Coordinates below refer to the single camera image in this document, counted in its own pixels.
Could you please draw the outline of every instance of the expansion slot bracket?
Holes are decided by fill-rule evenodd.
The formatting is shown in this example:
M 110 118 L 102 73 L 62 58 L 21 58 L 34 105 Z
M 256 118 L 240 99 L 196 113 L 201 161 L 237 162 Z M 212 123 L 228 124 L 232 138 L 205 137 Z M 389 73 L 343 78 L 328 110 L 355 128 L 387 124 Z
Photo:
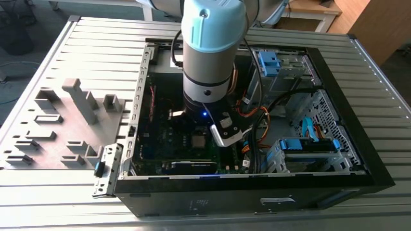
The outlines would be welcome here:
M 140 64 L 140 71 L 138 71 L 138 80 L 137 80 L 137 87 L 134 91 L 134 98 L 133 98 L 133 109 L 130 113 L 130 118 L 128 121 L 128 136 L 125 139 L 125 145 L 124 152 L 121 154 L 121 165 L 120 165 L 120 177 L 118 179 L 124 179 L 124 176 L 126 176 L 126 172 L 129 171 L 130 162 L 133 158 L 133 151 L 136 146 L 136 138 L 137 138 L 137 128 L 138 128 L 138 118 L 140 118 L 140 111 L 141 111 L 141 104 L 142 104 L 142 93 L 144 93 L 144 86 L 145 86 L 145 80 L 149 77 L 148 75 L 148 65 L 149 60 L 152 57 L 152 54 L 154 53 L 154 48 L 145 46 L 142 51 L 142 59 Z
M 109 198 L 114 196 L 114 184 L 118 175 L 122 145 L 113 143 L 104 147 L 100 162 L 94 169 L 94 191 L 93 198 Z

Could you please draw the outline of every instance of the metal bracket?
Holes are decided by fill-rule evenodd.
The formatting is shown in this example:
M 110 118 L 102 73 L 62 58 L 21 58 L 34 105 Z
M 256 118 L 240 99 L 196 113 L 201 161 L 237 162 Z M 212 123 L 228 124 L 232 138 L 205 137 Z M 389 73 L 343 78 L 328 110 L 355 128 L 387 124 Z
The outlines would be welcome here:
M 347 154 L 347 157 L 349 158 L 351 163 L 355 165 L 360 164 L 360 159 L 355 152 L 355 148 L 349 141 L 344 127 L 337 125 L 337 121 L 340 119 L 333 109 L 327 92 L 324 90 L 319 90 L 313 94 L 313 97 L 308 98 L 301 103 L 301 105 L 305 105 L 305 107 L 300 111 L 296 112 L 297 113 L 296 116 L 292 116 L 295 118 L 295 120 L 292 121 L 292 125 L 295 126 L 295 131 L 296 131 L 295 135 L 303 136 L 300 126 L 299 126 L 299 122 L 303 120 L 303 118 L 305 116 L 309 118 L 315 118 L 313 121 L 321 125 L 323 129 L 328 130 L 325 133 L 325 137 L 337 139 L 340 141 L 340 144 L 344 149 L 343 153 L 349 153 Z
M 130 167 L 130 160 L 132 160 L 132 153 L 134 151 L 134 145 L 136 145 L 136 137 L 137 137 L 137 126 L 138 126 L 138 117 L 140 117 L 140 110 L 141 110 L 141 104 L 142 104 L 142 95 L 144 95 L 144 86 L 145 86 L 145 80 L 149 77 L 148 76 L 148 65 L 149 60 L 152 58 L 152 54 L 154 52 L 154 47 L 145 46 L 142 51 L 142 59 L 140 64 L 140 71 L 138 71 L 138 77 L 137 77 L 137 87 L 134 90 L 134 98 L 133 98 L 133 108 L 130 113 L 130 118 L 128 121 L 128 136 L 125 139 L 125 145 L 124 152 L 121 154 L 121 164 L 120 164 L 120 173 L 118 178 L 122 179 L 124 176 L 126 176 L 126 172 L 129 171 Z
M 100 162 L 94 169 L 94 192 L 93 198 L 110 198 L 114 196 L 114 185 L 118 175 L 122 145 L 113 143 L 104 147 Z

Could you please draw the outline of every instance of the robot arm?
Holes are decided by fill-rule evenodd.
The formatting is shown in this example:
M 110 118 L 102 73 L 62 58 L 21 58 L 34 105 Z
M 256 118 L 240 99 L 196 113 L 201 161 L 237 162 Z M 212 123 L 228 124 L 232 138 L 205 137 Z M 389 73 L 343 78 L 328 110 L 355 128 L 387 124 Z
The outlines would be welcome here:
M 188 113 L 204 110 L 216 144 L 241 139 L 225 95 L 240 42 L 255 20 L 275 24 L 288 0 L 138 0 L 170 15 L 181 12 L 182 89 Z

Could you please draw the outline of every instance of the aluminum extrusion table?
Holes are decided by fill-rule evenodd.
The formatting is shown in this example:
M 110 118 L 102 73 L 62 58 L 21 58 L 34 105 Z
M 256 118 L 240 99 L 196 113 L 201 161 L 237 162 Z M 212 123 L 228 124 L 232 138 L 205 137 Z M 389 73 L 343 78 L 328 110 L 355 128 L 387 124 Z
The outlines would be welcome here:
M 0 142 L 12 133 L 18 115 L 30 107 L 34 90 L 52 86 L 58 78 L 78 78 L 81 88 L 90 90 L 94 97 L 112 93 L 130 102 L 144 40 L 172 39 L 178 29 L 178 24 L 161 22 L 88 17 L 69 21 L 0 129 Z M 134 230 L 134 226 L 203 223 L 212 224 L 195 226 L 196 230 L 409 228 L 411 110 L 360 43 L 345 35 L 261 28 L 252 28 L 247 39 L 251 44 L 320 50 L 396 185 L 320 211 L 137 219 L 117 198 L 92 199 L 90 170 L 0 170 L 1 228 L 44 231 L 81 226 L 82 231 L 92 227 L 98 231 L 118 231 Z M 129 118 L 129 106 L 125 103 L 124 122 Z M 124 143 L 126 131 L 126 126 L 120 126 L 118 143 Z

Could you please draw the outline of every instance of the black cable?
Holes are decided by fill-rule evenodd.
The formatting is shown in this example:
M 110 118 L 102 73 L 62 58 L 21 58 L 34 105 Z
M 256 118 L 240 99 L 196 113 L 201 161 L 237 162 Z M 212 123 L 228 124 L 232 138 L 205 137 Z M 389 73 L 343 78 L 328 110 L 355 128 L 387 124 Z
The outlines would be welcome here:
M 257 2 L 256 2 L 256 6 L 257 6 L 257 7 L 256 7 L 256 13 L 257 13 L 257 14 L 256 14 L 256 18 L 257 18 L 257 15 L 259 15 L 259 0 L 257 0 Z
M 279 97 L 271 102 L 271 104 L 268 105 L 268 113 L 273 110 L 275 106 L 279 105 L 279 103 L 287 99 L 288 97 L 291 97 L 293 94 L 297 94 L 297 93 L 315 93 L 319 89 L 323 89 L 321 86 L 315 86 L 313 88 L 300 88 L 300 89 L 295 89 L 295 90 L 291 90 L 291 91 L 287 91 L 284 92 L 283 94 L 279 95 Z M 263 117 L 264 117 L 264 113 L 260 114 L 260 116 L 257 117 L 253 125 L 252 125 L 252 129 L 251 129 L 251 133 L 248 135 L 249 139 L 248 139 L 248 145 L 249 145 L 249 150 L 253 154 L 253 157 L 255 157 L 255 173 L 259 173 L 259 162 L 260 162 L 260 159 L 259 159 L 259 150 L 257 150 L 257 145 L 256 145 L 256 136 L 257 136 L 257 126 L 263 120 Z
M 176 59 L 174 59 L 174 42 L 178 39 L 180 34 L 181 34 L 181 30 L 178 30 L 178 32 L 174 34 L 174 37 L 173 37 L 172 42 L 170 42 L 170 60 L 173 62 L 173 65 L 182 68 L 182 62 L 176 61 Z
M 247 46 L 247 49 L 248 49 L 248 52 L 249 52 L 249 55 L 252 57 L 252 62 L 255 64 L 255 67 L 256 67 L 256 75 L 257 75 L 257 86 L 259 86 L 259 100 L 257 100 L 257 105 L 256 105 L 256 108 L 260 108 L 261 106 L 261 103 L 263 103 L 263 81 L 261 81 L 261 73 L 259 71 L 259 64 L 257 64 L 257 60 L 256 60 L 256 57 L 253 55 L 253 52 L 251 50 L 251 47 L 248 45 L 248 42 L 244 38 L 244 44 Z M 252 128 L 252 132 L 249 133 L 248 135 L 248 143 L 249 143 L 249 150 L 256 150 L 257 151 L 257 146 L 256 146 L 256 143 L 252 142 L 252 140 L 255 140 L 255 134 L 256 134 L 256 131 L 257 130 L 257 126 Z M 252 160 L 253 162 L 253 169 L 252 171 L 256 172 L 257 171 L 257 168 L 259 168 L 259 153 L 257 152 L 251 152 L 252 156 L 249 157 L 249 159 Z
M 185 0 L 180 0 L 180 13 L 181 13 L 181 16 L 184 15 L 184 1 Z

